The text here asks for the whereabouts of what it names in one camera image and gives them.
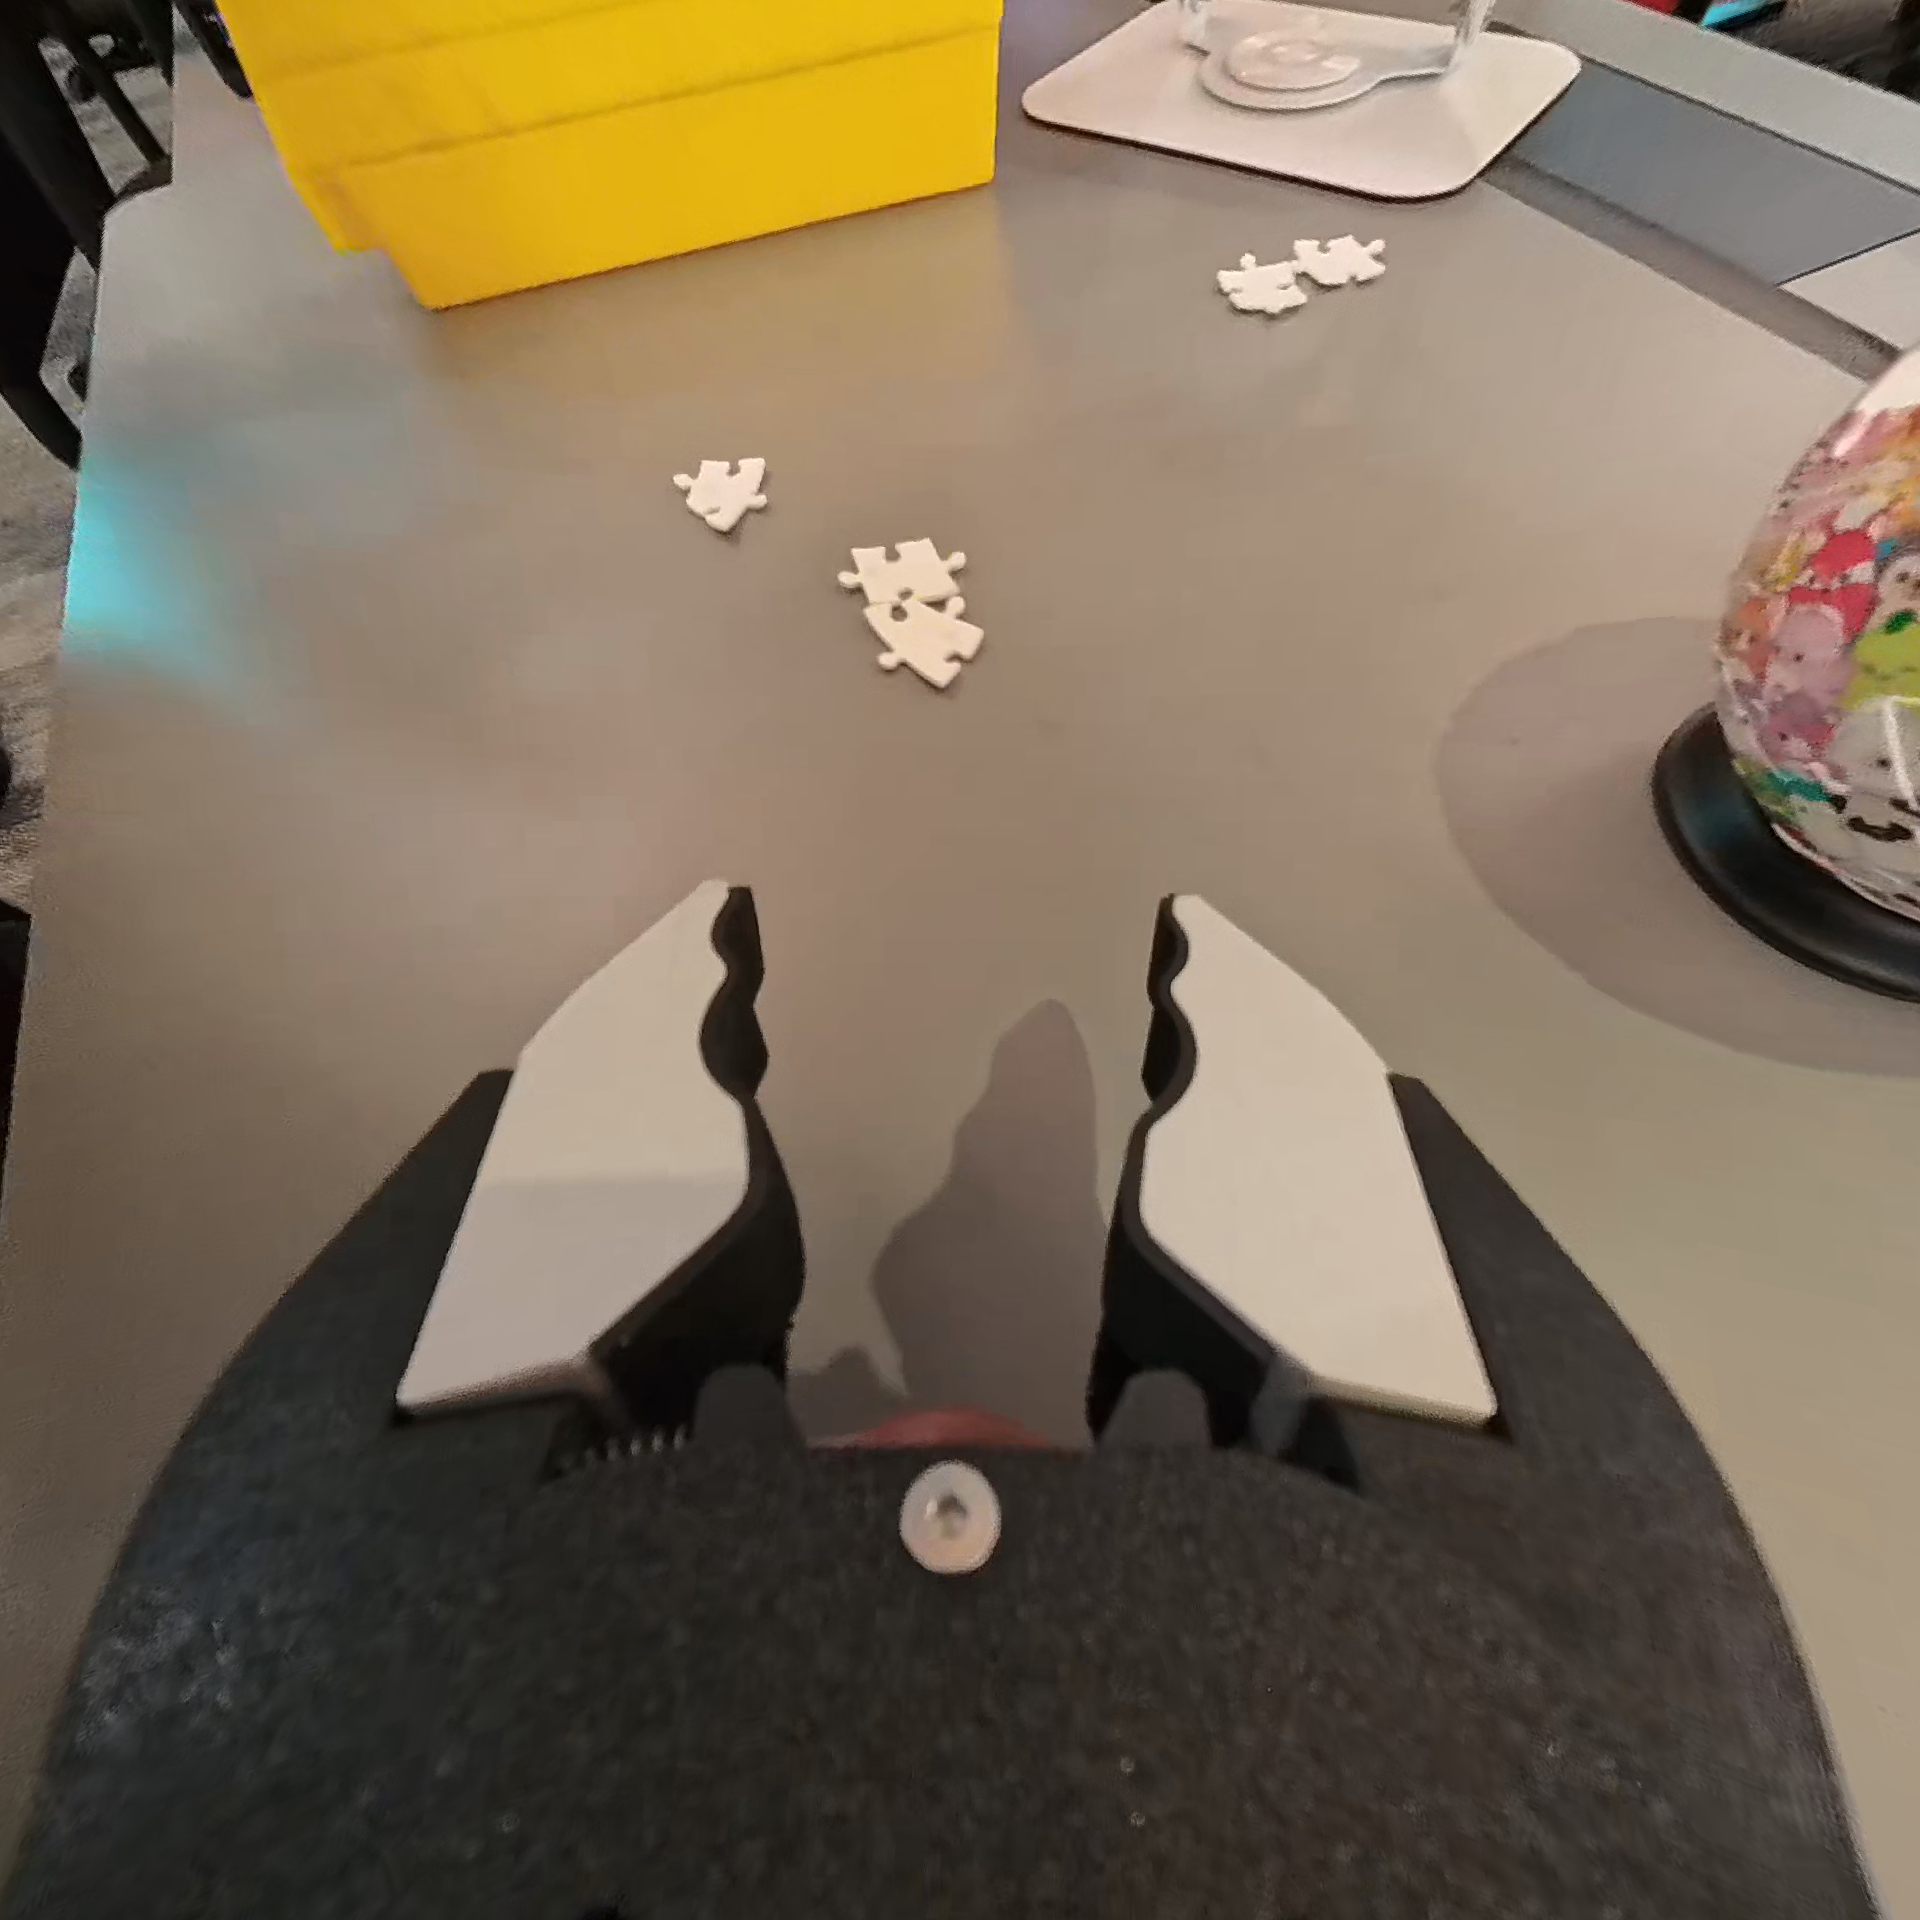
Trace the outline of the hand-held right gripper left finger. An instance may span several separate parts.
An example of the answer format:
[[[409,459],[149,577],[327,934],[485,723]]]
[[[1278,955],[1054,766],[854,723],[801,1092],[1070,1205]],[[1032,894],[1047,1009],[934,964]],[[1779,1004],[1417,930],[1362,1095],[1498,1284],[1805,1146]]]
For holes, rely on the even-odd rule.
[[[521,1047],[399,1413],[570,1404],[601,1433],[690,1429],[712,1378],[785,1385],[807,1278],[761,1081],[761,926],[705,879]]]

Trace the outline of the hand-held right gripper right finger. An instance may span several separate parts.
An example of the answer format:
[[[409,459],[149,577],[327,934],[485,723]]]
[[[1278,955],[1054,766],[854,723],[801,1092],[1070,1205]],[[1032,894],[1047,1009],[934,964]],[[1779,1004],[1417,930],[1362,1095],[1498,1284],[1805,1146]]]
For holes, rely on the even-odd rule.
[[[1495,1383],[1369,1039],[1200,895],[1160,901],[1146,997],[1093,1436],[1144,1377],[1185,1378],[1229,1450],[1294,1451],[1327,1407],[1489,1433]]]

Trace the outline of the black ball stand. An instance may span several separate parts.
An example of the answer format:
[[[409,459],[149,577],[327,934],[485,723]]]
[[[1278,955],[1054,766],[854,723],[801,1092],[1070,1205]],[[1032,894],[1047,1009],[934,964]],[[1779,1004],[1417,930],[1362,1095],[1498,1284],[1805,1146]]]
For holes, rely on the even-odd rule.
[[[1917,916],[1871,902],[1765,821],[1713,703],[1670,733],[1649,775],[1656,823],[1697,890],[1795,964],[1918,1004]]]

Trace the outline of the colourful puzzle ball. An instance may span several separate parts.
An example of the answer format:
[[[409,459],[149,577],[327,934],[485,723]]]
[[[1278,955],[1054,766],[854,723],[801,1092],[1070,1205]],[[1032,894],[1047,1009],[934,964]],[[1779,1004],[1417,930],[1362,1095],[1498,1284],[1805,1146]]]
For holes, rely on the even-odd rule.
[[[1717,717],[1762,823],[1918,916],[1918,350],[1795,462],[1736,564]]]

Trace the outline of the yellow plastic bin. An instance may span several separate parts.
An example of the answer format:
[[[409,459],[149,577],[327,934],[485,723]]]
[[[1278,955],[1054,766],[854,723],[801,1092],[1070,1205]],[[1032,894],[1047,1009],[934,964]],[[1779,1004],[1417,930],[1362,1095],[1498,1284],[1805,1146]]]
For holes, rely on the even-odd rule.
[[[454,308],[995,179],[995,2],[231,2],[327,241]]]

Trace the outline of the black chair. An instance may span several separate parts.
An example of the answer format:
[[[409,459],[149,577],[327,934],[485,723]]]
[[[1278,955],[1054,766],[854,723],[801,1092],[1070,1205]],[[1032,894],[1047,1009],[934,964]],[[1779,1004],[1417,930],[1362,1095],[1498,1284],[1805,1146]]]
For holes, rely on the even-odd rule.
[[[171,175],[127,73],[175,78],[165,4],[2,4],[2,395],[64,468],[81,426],[47,372],[70,274],[99,267],[106,218]]]

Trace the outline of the clear plastic object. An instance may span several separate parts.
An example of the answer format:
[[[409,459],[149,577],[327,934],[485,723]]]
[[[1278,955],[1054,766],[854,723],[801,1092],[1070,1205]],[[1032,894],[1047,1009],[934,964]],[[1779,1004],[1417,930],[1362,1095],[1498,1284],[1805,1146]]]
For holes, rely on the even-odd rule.
[[[1176,33],[1199,54],[1208,97],[1249,111],[1314,111],[1400,82],[1455,73],[1493,2],[1447,4],[1443,20],[1307,4],[1181,2]]]

